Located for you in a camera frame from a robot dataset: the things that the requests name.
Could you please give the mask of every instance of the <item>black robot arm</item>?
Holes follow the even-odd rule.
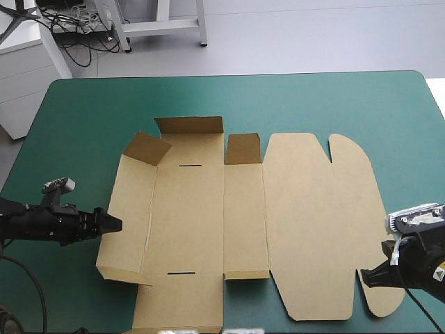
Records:
[[[73,204],[60,205],[60,197],[74,185],[68,177],[46,183],[39,205],[0,198],[0,240],[58,241],[65,246],[122,230],[122,221],[100,207],[84,212]]]

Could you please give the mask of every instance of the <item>cable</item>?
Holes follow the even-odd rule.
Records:
[[[118,40],[116,40],[116,43],[112,46],[112,47],[107,47],[105,45],[105,43],[101,40],[101,38],[96,35],[96,39],[97,41],[99,41],[99,43],[102,45],[103,49],[101,48],[97,48],[97,47],[93,47],[90,44],[90,41],[88,41],[88,44],[84,43],[81,41],[81,36],[85,36],[91,32],[96,32],[95,28],[93,28],[93,24],[92,22],[96,22],[96,27],[101,24],[105,30],[107,31],[107,33],[111,33],[111,30],[108,29],[106,27],[106,25],[103,23],[102,19],[100,18],[99,15],[97,15],[96,13],[92,12],[91,10],[86,10],[88,17],[81,17],[83,14],[81,14],[81,10],[83,8],[80,8],[78,6],[73,6],[71,8],[71,10],[73,8],[77,8],[78,9],[78,17],[70,17],[69,15],[64,15],[64,14],[60,14],[59,10],[55,11],[54,13],[51,13],[48,11],[48,9],[46,8],[41,8],[40,12],[42,14],[42,16],[49,21],[49,25],[45,22],[42,22],[38,19],[35,19],[33,17],[28,17],[29,19],[43,25],[45,28],[47,28],[49,30],[49,32],[51,33],[51,35],[53,36],[54,40],[56,41],[56,44],[58,45],[58,47],[60,47],[61,49],[63,49],[66,54],[68,55],[68,57],[78,66],[80,67],[88,67],[91,65],[92,63],[92,54],[91,54],[91,50],[95,50],[95,51],[100,51],[100,52],[110,52],[110,53],[118,53],[120,51],[120,43]],[[23,16],[23,17],[27,17],[26,15],[22,15],[20,13],[17,13],[17,15],[19,16]],[[74,43],[63,43],[58,36],[56,36],[56,33],[54,32],[54,28],[55,27],[60,27],[60,29],[64,32],[64,33],[73,33],[72,31],[69,31],[65,26],[63,26],[63,24],[69,24],[72,25],[75,28],[75,34],[76,34],[76,40],[74,41]],[[88,31],[86,31],[84,29],[84,26],[87,26],[89,28]],[[88,61],[85,64],[81,64],[80,62],[78,62],[73,55],[68,51],[68,49],[70,47],[73,47],[75,45],[82,45],[83,47],[86,47],[88,49]]]
[[[8,241],[6,244],[2,245],[2,250],[5,249],[6,247],[8,247],[9,245],[12,244],[12,242],[14,241],[14,239],[11,239],[10,241]]]
[[[401,274],[401,270],[398,266],[396,267],[396,271],[398,274],[398,278],[400,280],[400,282],[402,283],[402,288],[405,290],[406,294],[408,296],[410,296],[410,298],[416,303],[416,305],[422,310],[422,312],[424,313],[424,315],[428,318],[428,320],[431,321],[431,324],[434,325],[434,327],[437,329],[437,331],[439,332],[439,334],[444,334],[443,330],[440,328],[439,324],[432,318],[432,316],[430,315],[430,313],[424,308],[424,306],[421,304],[421,302],[412,294],[412,292],[407,288],[405,281],[402,278],[402,274]]]
[[[28,274],[30,279],[33,281],[33,283],[39,293],[40,304],[42,305],[42,334],[47,334],[47,305],[45,303],[45,296],[43,294],[42,286],[40,285],[37,277],[35,277],[33,272],[23,262],[21,262],[19,260],[16,260],[9,256],[5,256],[3,254],[0,254],[0,259],[4,259],[6,261],[15,263],[17,266],[23,268],[23,270],[25,270],[25,272]]]

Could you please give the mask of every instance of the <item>cardboard flap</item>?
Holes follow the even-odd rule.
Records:
[[[329,137],[332,157],[332,167],[338,181],[342,184],[346,200],[354,202],[360,209],[350,212],[350,223],[356,223],[366,228],[366,236],[359,236],[363,249],[369,249],[368,256],[355,257],[355,268],[359,273],[366,303],[369,310],[377,317],[390,315],[401,304],[405,292],[403,289],[388,287],[367,287],[362,280],[360,269],[372,269],[387,258],[381,252],[380,242],[389,238],[383,222],[385,209],[380,197],[377,182],[373,176],[373,169],[365,151],[354,141],[340,134]]]
[[[330,150],[332,163],[313,134],[273,134],[263,163],[270,267],[295,320],[348,319],[355,270],[385,260],[385,211],[369,159],[340,135]],[[399,289],[365,294],[379,316],[403,298]]]
[[[142,280],[142,276],[135,279],[134,273],[141,271],[155,180],[155,166],[121,156],[108,212],[122,219],[122,231],[102,235],[96,262],[99,270],[121,269],[115,280]]]
[[[269,277],[261,164],[225,166],[224,275]]]
[[[173,275],[150,278],[139,285],[133,328],[200,330],[223,327],[223,275]]]
[[[226,165],[260,164],[261,148],[258,134],[230,134],[225,157]]]
[[[139,131],[125,148],[123,155],[156,166],[171,147],[171,144]]]
[[[224,134],[163,134],[172,148],[159,167],[198,167],[224,164]]]
[[[221,116],[207,117],[155,117],[162,134],[221,134],[223,119]]]

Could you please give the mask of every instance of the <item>white cabinet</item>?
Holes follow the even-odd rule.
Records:
[[[51,82],[68,78],[50,32],[22,22],[0,45],[0,125],[13,139],[26,136]]]

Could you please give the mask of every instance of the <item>black cable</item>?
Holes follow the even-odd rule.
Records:
[[[421,302],[412,294],[412,292],[407,288],[405,281],[402,278],[402,274],[401,274],[401,270],[398,266],[396,267],[396,271],[398,274],[398,278],[400,280],[400,282],[402,283],[402,288],[405,290],[406,294],[408,296],[410,296],[410,298],[416,303],[416,305],[422,310],[422,312],[424,313],[424,315],[428,318],[428,320],[431,321],[431,324],[434,325],[434,327],[437,329],[437,331],[439,332],[439,334],[444,334],[443,330],[440,328],[439,324],[432,318],[432,316],[430,315],[430,313],[424,308],[424,306],[421,304]]]
[[[6,244],[2,245],[2,250],[5,249],[6,247],[8,247],[9,245],[12,244],[12,242],[14,241],[14,239],[11,239],[10,241],[8,241]]]
[[[80,21],[77,20],[77,19],[75,19],[74,17],[70,17],[70,16],[68,16],[68,15],[64,15],[64,14],[59,14],[58,12],[56,12],[56,14],[48,13],[46,9],[42,9],[42,10],[41,10],[41,14],[42,14],[42,16],[43,16],[44,18],[46,18],[46,19],[48,19],[48,20],[50,21],[50,25],[49,25],[49,26],[48,26],[47,24],[45,24],[44,22],[42,22],[42,21],[40,21],[40,20],[38,20],[38,19],[35,19],[35,18],[33,18],[33,17],[28,17],[28,18],[31,19],[31,20],[33,20],[33,21],[35,21],[35,22],[37,22],[37,23],[40,23],[40,24],[43,25],[45,28],[47,28],[47,29],[49,30],[49,32],[51,33],[51,35],[53,36],[54,40],[56,41],[58,47],[64,49],[65,52],[66,52],[66,54],[68,55],[68,57],[70,57],[70,59],[71,59],[76,65],[78,65],[78,66],[80,66],[80,67],[88,67],[88,66],[91,65],[91,63],[92,63],[92,54],[91,54],[91,50],[101,51],[101,52],[111,52],[111,53],[118,53],[118,52],[120,51],[120,43],[119,43],[119,41],[116,41],[116,43],[115,43],[111,48],[109,48],[109,47],[107,47],[107,46],[105,45],[105,43],[103,43],[103,41],[100,39],[99,36],[95,36],[95,37],[96,37],[96,39],[100,42],[100,44],[102,44],[102,46],[104,47],[104,49],[98,49],[98,48],[96,48],[96,47],[92,47],[91,44],[90,44],[89,42],[88,42],[88,44],[86,45],[86,44],[84,44],[84,43],[82,43],[82,42],[80,41],[80,37],[77,38],[77,41],[76,41],[75,43],[66,45],[65,43],[62,43],[62,42],[56,37],[56,34],[54,33],[54,27],[55,27],[55,26],[59,26],[59,27],[62,29],[63,32],[65,32],[65,33],[71,33],[71,31],[67,30],[62,24],[60,24],[60,23],[68,23],[68,24],[72,24],[72,25],[75,27],[75,29],[76,29],[76,32],[75,32],[75,33],[76,33],[76,34],[78,34],[78,35],[86,35],[86,32],[85,32],[85,30],[83,29],[83,27],[82,27]],[[101,19],[100,17],[98,17],[98,18],[99,18],[101,24],[104,26],[105,30],[106,30],[108,33],[110,33],[111,30],[108,29],[108,28],[105,26],[105,24],[103,23],[103,21],[102,21],[102,19]],[[68,52],[68,49],[69,49],[70,47],[73,47],[73,46],[75,46],[75,45],[77,45],[77,44],[82,45],[82,46],[88,48],[88,55],[89,55],[89,57],[88,57],[88,62],[87,62],[86,64],[80,64],[78,61],[76,61],[76,59],[74,59],[74,57],[71,55],[71,53]]]
[[[25,265],[25,263],[23,263],[19,260],[16,260],[9,256],[5,256],[3,254],[0,254],[0,259],[4,259],[6,261],[15,263],[16,265],[20,266],[21,268],[23,268],[23,270],[25,270],[25,272],[28,274],[30,279],[33,281],[33,283],[39,293],[40,304],[42,305],[42,334],[47,334],[47,305],[45,303],[45,296],[43,294],[42,286],[40,285],[37,277],[35,277],[33,272]]]

